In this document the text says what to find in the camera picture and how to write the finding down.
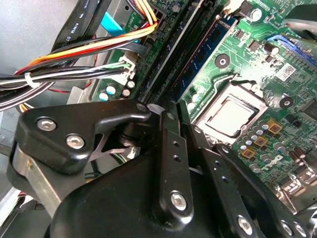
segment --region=chip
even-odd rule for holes
[[[256,40],[253,40],[253,41],[249,44],[249,48],[250,48],[251,51],[256,51],[259,47],[260,47],[260,43],[257,42]]]
[[[270,119],[267,121],[268,124],[268,131],[272,132],[273,134],[278,134],[283,128],[280,124],[278,124],[273,119]]]
[[[262,147],[262,146],[265,146],[267,142],[268,140],[266,138],[264,138],[263,136],[259,136],[253,143]]]
[[[265,59],[265,61],[267,62],[267,63],[271,63],[271,61],[273,60],[274,58],[272,57],[272,56],[268,56],[266,59]]]
[[[317,101],[311,100],[308,104],[306,104],[303,107],[302,111],[310,118],[317,120]]]
[[[241,152],[241,155],[247,159],[251,159],[255,154],[255,151],[252,150],[250,147]]]
[[[244,36],[244,32],[243,32],[243,31],[239,31],[239,32],[236,34],[236,37],[237,37],[238,39],[241,39],[243,36]]]

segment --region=black capacitor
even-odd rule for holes
[[[294,147],[294,152],[297,155],[297,157],[304,159],[306,157],[305,153],[299,146]]]
[[[292,158],[292,160],[298,165],[298,166],[303,166],[305,163],[304,161],[299,158],[294,151],[288,152],[288,155]]]
[[[277,55],[279,53],[279,47],[274,46],[274,45],[272,45],[270,43],[266,43],[264,45],[264,50],[266,52],[268,52],[269,54],[273,55],[273,56],[275,56],[275,55]]]
[[[301,159],[295,154],[294,151],[290,151],[288,152],[288,155],[292,158],[292,160],[298,164],[299,162],[301,162]]]

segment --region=capacitor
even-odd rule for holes
[[[179,13],[182,8],[179,2],[173,2],[171,7],[172,7],[172,11],[175,13]]]
[[[193,96],[192,96],[192,100],[193,102],[197,102],[199,100],[199,94],[195,93]]]
[[[272,45],[270,43],[266,43],[264,45],[264,50],[273,56],[275,56],[279,53],[279,47]]]
[[[106,91],[109,95],[114,95],[117,91],[117,85],[115,83],[108,84]]]
[[[259,166],[258,166],[257,164],[251,164],[251,165],[250,165],[250,169],[251,169],[252,172],[254,172],[255,174],[261,173],[261,169],[259,168]]]
[[[262,11],[259,8],[253,9],[250,13],[250,20],[253,22],[259,21],[261,17],[262,17]]]
[[[291,159],[296,163],[300,163],[302,160],[295,154],[294,151],[290,151],[288,152],[289,157],[291,157]]]
[[[247,145],[244,143],[244,141],[240,141],[238,143],[238,146],[239,146],[240,150],[246,150],[247,149]]]
[[[301,159],[304,159],[306,157],[305,153],[299,146],[294,147],[294,152]]]
[[[256,135],[256,133],[254,131],[249,131],[248,132],[248,136],[251,140],[256,140],[258,138],[258,136]]]
[[[195,103],[189,103],[187,104],[187,110],[191,111],[192,109],[195,108]]]
[[[100,94],[99,94],[99,99],[100,99],[101,101],[104,101],[104,102],[109,100],[109,96],[108,96],[106,90],[103,90],[103,91],[100,92]]]
[[[124,89],[124,90],[122,91],[122,96],[123,96],[123,97],[127,98],[127,97],[130,97],[130,95],[131,95],[131,92],[130,92],[129,89]]]
[[[254,126],[253,130],[256,132],[257,135],[263,135],[263,130],[260,128],[260,126]]]
[[[267,124],[264,120],[259,121],[259,126],[260,126],[263,130],[267,130],[267,129],[268,129],[268,124]]]
[[[127,87],[130,88],[130,89],[134,88],[135,87],[135,82],[134,81],[127,82]]]
[[[266,164],[270,164],[272,162],[272,159],[269,157],[269,155],[261,155],[261,160],[266,163]]]
[[[242,140],[247,146],[252,145],[252,140],[248,136],[243,136]]]
[[[274,144],[274,149],[277,151],[277,152],[285,152],[285,146],[281,143],[281,142],[277,142]]]

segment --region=white wire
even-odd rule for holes
[[[89,68],[89,69],[73,70],[73,71],[66,71],[66,72],[57,72],[57,73],[50,73],[50,74],[40,75],[40,76],[34,76],[34,77],[32,77],[32,81],[39,80],[39,79],[45,79],[45,78],[51,78],[51,77],[72,75],[72,74],[89,73],[89,72],[97,71],[97,70],[103,69],[103,68],[112,68],[114,66],[120,66],[121,64],[124,64],[124,62],[105,64],[105,65],[101,65],[101,66],[97,66],[97,67],[92,67],[92,68]],[[22,83],[22,82],[26,82],[26,79],[25,78],[20,78],[20,79],[4,80],[4,81],[0,81],[0,85]]]

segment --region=metal screw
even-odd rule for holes
[[[143,106],[142,104],[137,104],[137,108],[140,110],[140,111],[143,111],[143,112],[146,112],[147,111],[147,109],[146,109],[146,107],[145,106]]]
[[[187,207],[187,202],[184,196],[178,192],[172,193],[170,196],[172,204],[177,208],[179,211],[184,211]]]
[[[252,235],[253,229],[252,229],[252,226],[251,226],[250,222],[248,222],[247,219],[245,219],[243,216],[239,216],[238,217],[238,223],[239,223],[239,226],[241,227],[241,229],[247,235]]]
[[[199,134],[202,133],[202,130],[201,130],[199,127],[197,127],[197,126],[195,127],[195,131],[196,131],[197,133],[199,133]]]
[[[79,150],[84,147],[85,141],[79,135],[70,135],[66,138],[66,143],[70,148]]]
[[[293,231],[292,229],[287,225],[287,223],[285,221],[281,221],[282,227],[283,229],[286,231],[287,234],[289,234],[290,236],[293,235]]]
[[[167,114],[168,118],[170,118],[171,120],[175,120],[175,117],[172,113],[168,113]]]
[[[51,119],[40,119],[37,122],[38,128],[44,131],[52,131],[56,129],[56,123]]]
[[[228,150],[228,148],[227,148],[227,147],[222,146],[222,150],[223,150],[224,152],[226,152],[227,154],[229,154],[229,150]]]
[[[306,237],[306,233],[304,231],[304,229],[297,223],[297,222],[294,222],[295,224],[295,229],[303,236],[303,237]]]

